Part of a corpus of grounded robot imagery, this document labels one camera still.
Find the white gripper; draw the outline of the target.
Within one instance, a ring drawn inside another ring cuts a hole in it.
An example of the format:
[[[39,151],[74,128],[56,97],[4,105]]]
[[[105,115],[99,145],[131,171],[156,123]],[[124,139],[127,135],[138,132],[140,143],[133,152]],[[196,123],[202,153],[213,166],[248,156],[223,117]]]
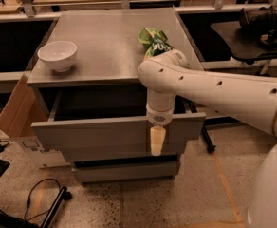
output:
[[[168,109],[157,111],[146,105],[146,116],[148,121],[154,126],[150,129],[151,154],[160,156],[165,141],[166,130],[162,127],[172,121],[174,110]]]

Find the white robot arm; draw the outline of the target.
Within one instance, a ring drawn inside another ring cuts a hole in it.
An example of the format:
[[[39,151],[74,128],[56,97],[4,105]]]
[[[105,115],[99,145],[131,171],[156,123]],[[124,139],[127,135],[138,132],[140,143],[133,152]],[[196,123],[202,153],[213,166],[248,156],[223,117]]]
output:
[[[171,50],[144,60],[138,78],[147,88],[147,118],[170,123],[181,96],[277,138],[277,78],[191,70]],[[248,209],[249,228],[277,228],[277,143],[261,165]]]

